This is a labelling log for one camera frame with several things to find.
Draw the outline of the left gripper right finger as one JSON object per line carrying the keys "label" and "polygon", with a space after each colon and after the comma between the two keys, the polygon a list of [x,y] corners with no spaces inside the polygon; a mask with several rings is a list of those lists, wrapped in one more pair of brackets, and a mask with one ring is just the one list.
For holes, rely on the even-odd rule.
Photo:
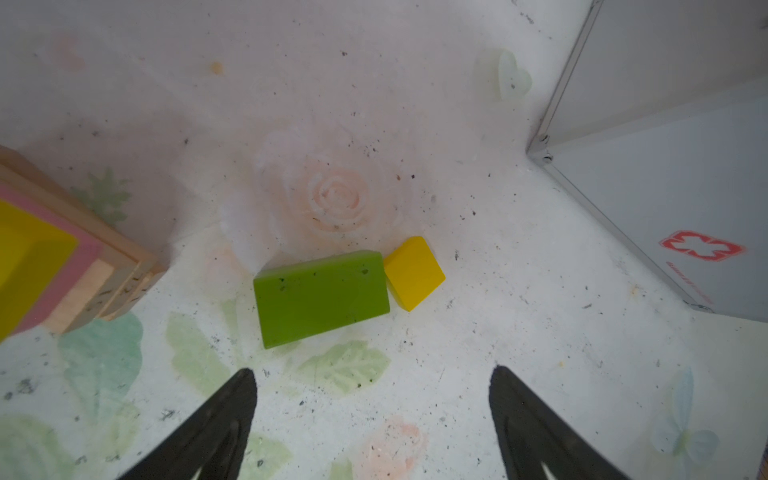
{"label": "left gripper right finger", "polygon": [[505,366],[494,368],[489,404],[509,479],[624,479]]}

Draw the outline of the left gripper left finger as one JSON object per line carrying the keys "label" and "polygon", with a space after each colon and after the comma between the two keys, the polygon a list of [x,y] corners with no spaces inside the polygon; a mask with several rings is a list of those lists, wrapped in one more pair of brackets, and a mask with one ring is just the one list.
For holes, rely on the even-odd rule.
{"label": "left gripper left finger", "polygon": [[237,371],[124,479],[236,479],[257,406],[254,372]]}

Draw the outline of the green rectangular block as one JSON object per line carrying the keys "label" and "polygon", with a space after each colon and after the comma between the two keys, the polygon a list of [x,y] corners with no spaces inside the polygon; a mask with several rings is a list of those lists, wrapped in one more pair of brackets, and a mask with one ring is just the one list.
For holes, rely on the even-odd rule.
{"label": "green rectangular block", "polygon": [[264,270],[253,290],[266,349],[390,311],[383,258],[371,250]]}

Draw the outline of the pink rectangular block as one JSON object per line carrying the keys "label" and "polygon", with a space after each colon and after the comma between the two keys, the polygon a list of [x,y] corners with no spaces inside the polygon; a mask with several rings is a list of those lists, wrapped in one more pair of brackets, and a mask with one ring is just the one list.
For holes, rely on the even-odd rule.
{"label": "pink rectangular block", "polygon": [[102,244],[1,186],[1,337],[41,324],[99,258]]}

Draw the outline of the yellow rectangular block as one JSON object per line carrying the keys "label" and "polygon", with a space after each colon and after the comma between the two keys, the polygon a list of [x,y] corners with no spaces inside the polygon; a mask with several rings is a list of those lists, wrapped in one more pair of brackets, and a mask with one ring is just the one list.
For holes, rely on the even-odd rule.
{"label": "yellow rectangular block", "polygon": [[78,239],[1,202],[1,337],[10,336],[77,249]]}

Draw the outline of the small yellow cube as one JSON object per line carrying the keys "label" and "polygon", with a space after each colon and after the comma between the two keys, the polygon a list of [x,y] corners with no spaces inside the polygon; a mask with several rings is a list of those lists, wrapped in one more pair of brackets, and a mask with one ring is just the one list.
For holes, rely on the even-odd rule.
{"label": "small yellow cube", "polygon": [[388,285],[398,305],[411,312],[446,279],[427,241],[407,239],[384,258]]}

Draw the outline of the silver metal case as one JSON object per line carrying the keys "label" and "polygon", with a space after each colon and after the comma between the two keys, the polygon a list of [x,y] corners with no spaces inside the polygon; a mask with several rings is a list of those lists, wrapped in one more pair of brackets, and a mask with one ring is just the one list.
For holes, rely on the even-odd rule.
{"label": "silver metal case", "polygon": [[766,320],[765,2],[594,2],[528,154],[691,308]]}

